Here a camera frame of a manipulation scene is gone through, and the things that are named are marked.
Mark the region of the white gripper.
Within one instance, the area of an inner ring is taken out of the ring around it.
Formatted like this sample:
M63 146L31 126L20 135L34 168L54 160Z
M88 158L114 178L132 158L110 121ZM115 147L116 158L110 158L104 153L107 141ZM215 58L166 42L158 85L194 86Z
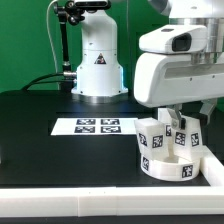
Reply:
M224 54L215 64L193 65L189 54L144 53L136 64L134 97L150 108L169 105L171 126L176 130L184 130L186 124L180 103L203 100L200 120L208 125L216 98L224 97Z

